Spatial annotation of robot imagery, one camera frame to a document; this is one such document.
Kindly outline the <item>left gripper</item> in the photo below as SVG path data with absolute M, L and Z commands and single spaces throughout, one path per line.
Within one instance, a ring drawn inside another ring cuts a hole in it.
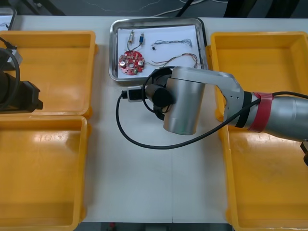
M 21 112 L 33 112 L 43 109 L 43 102 L 39 99 L 40 90 L 29 81 L 22 81 L 19 88 Z

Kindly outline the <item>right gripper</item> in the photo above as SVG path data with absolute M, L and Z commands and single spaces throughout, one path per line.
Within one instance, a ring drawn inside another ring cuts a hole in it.
M 171 74 L 172 70 L 166 68 L 155 70 L 152 76 L 151 102 L 154 106 L 154 113 L 160 120 L 164 120 L 165 113 L 172 105 L 172 94 L 167 90 L 167 81 Z

